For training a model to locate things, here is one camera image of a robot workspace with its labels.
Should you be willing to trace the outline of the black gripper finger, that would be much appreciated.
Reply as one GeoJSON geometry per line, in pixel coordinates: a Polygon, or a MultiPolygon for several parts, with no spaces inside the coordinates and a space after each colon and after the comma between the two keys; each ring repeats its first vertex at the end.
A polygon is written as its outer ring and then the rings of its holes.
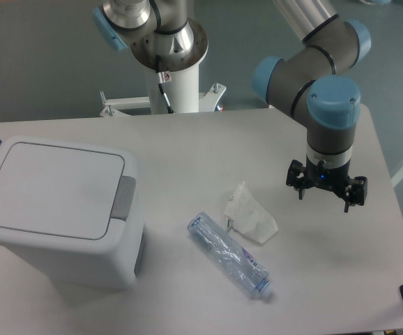
{"type": "Polygon", "coordinates": [[[338,190],[337,196],[344,200],[344,213],[347,213],[350,207],[363,206],[367,197],[367,177],[348,177],[338,190]]]}
{"type": "Polygon", "coordinates": [[[307,189],[312,188],[312,180],[308,177],[307,167],[300,161],[293,160],[287,171],[286,185],[298,192],[298,199],[302,200],[307,189]]]}

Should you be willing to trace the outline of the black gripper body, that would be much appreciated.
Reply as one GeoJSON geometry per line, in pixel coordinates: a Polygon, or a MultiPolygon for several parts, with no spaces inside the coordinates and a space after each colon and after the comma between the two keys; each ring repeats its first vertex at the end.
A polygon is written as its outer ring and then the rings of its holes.
{"type": "Polygon", "coordinates": [[[305,187],[343,193],[349,187],[349,165],[352,149],[338,154],[324,154],[307,149],[305,187]]]}

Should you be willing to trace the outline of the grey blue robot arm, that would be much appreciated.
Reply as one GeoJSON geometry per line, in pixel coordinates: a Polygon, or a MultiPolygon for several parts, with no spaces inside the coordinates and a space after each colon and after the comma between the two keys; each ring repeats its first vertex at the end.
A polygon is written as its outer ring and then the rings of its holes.
{"type": "MultiPolygon", "coordinates": [[[[364,205],[367,178],[350,177],[351,150],[360,116],[360,89],[343,75],[370,50],[364,24],[343,21],[329,1],[277,1],[304,48],[290,59],[267,57],[252,88],[307,131],[306,161],[292,161],[286,183],[299,195],[320,188],[364,205]]],[[[148,75],[154,114],[199,112],[199,64],[208,51],[204,28],[187,1],[104,1],[93,11],[102,37],[115,50],[130,49],[148,75]]]]}

